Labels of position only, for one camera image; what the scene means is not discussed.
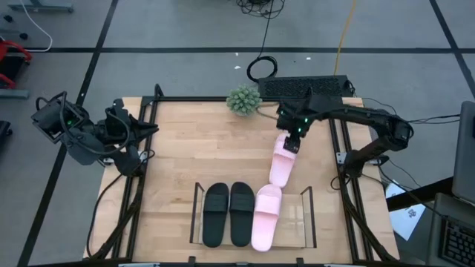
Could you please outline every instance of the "green succulent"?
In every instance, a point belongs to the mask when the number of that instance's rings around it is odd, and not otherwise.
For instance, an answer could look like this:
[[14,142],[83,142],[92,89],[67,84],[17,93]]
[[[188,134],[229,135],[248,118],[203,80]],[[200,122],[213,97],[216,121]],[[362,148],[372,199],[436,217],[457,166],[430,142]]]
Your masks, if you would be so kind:
[[262,103],[261,95],[256,88],[248,85],[239,85],[237,89],[231,90],[231,94],[226,98],[226,103],[231,111],[239,116],[248,116]]

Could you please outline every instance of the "slide sandal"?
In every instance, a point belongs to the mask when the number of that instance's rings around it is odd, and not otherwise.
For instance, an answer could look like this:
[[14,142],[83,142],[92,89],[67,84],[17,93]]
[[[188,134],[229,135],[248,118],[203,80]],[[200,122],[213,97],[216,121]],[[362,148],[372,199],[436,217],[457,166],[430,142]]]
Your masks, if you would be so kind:
[[209,248],[221,245],[228,203],[229,189],[225,183],[215,183],[206,192],[203,207],[203,244]]
[[297,154],[284,149],[286,133],[281,133],[277,137],[272,156],[272,166],[270,168],[269,182],[280,188],[284,188],[290,177],[290,171],[294,165]]
[[254,216],[254,192],[243,182],[235,182],[231,187],[231,241],[237,247],[251,242],[252,217]]
[[276,185],[265,185],[255,197],[252,247],[260,252],[270,250],[275,226],[281,212],[282,190]]

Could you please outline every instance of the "black keyboard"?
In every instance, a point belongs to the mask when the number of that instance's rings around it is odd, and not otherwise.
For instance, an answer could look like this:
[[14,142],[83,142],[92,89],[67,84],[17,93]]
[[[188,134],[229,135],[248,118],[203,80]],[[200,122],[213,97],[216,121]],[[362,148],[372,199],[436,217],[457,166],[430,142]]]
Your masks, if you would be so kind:
[[442,219],[439,257],[462,267],[475,267],[475,230],[462,222]]
[[345,88],[346,76],[280,77],[259,79],[261,96],[267,97],[305,97],[309,88],[319,95],[352,96]]

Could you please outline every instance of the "white paper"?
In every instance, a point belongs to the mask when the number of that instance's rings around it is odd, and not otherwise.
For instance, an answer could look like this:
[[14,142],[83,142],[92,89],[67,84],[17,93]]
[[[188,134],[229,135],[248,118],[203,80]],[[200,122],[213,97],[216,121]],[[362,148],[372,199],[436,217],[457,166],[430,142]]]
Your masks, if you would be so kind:
[[[390,198],[395,195],[404,193],[404,190],[399,186],[390,184],[386,188],[386,198]],[[422,212],[425,207],[422,204],[413,205],[408,208],[403,208],[398,211],[392,211],[389,213],[391,219],[391,225],[396,233],[398,233],[406,241],[409,240],[410,235],[413,233],[414,228],[417,225],[419,219],[421,219]]]

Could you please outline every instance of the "yellow cable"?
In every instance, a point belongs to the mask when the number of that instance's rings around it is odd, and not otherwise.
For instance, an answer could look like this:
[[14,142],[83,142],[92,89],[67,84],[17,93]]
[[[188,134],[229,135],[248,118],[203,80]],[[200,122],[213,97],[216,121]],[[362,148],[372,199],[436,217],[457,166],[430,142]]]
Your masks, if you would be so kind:
[[345,34],[347,34],[348,27],[350,26],[351,18],[353,17],[353,11],[355,11],[355,6],[356,6],[356,0],[353,0],[353,3],[351,5],[350,14],[348,15],[347,22],[344,25],[343,33],[341,33],[340,44],[338,45],[338,52],[336,53],[335,70],[333,71],[334,76],[338,72],[341,45],[343,44],[344,36],[345,36]]

